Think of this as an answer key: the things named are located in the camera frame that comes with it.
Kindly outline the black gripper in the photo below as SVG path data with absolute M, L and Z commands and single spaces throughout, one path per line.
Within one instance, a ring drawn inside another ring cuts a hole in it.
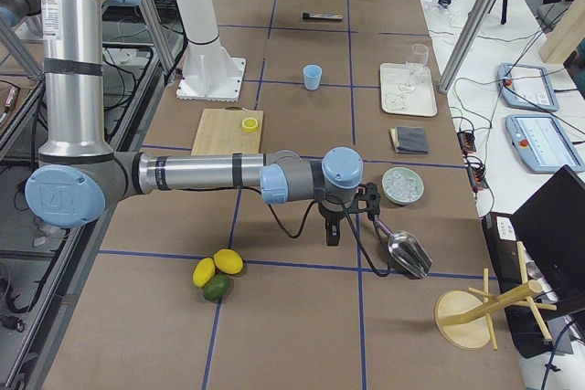
M 325 220 L 326 245 L 328 247 L 339 245 L 339 224 L 347 219 L 351 201 L 323 201 L 318 204 L 318 210 Z

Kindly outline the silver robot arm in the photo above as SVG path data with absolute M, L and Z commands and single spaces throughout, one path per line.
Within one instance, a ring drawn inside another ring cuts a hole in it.
M 340 222 L 357 211 L 363 162 L 336 147 L 320 160 L 292 152 L 207 156 L 121 153 L 104 131 L 102 8 L 107 0 L 40 0 L 48 138 L 25 197 L 43 221 L 73 228 L 97 220 L 125 198 L 154 190 L 256 186 L 269 205 L 310 200 L 319 205 L 326 242 L 335 246 Z

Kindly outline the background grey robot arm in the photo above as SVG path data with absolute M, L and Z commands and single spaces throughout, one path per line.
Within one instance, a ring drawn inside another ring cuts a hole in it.
M 1 0 L 1 19 L 9 27 L 18 25 L 27 16 L 40 13 L 40 0 Z

